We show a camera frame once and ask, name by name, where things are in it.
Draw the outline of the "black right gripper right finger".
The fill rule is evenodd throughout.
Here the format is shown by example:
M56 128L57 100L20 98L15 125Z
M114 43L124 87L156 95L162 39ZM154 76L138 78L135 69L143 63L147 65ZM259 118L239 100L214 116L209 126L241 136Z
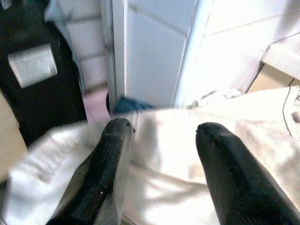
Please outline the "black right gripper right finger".
M242 140L215 122L198 125L195 143L222 225L298 225L300 213Z

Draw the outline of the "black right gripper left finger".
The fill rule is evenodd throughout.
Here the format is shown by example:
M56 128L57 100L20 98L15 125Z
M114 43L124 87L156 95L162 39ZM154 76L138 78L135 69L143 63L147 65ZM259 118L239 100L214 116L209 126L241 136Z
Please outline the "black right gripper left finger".
M109 121L93 151L75 170L47 224L119 225L134 139L130 121Z

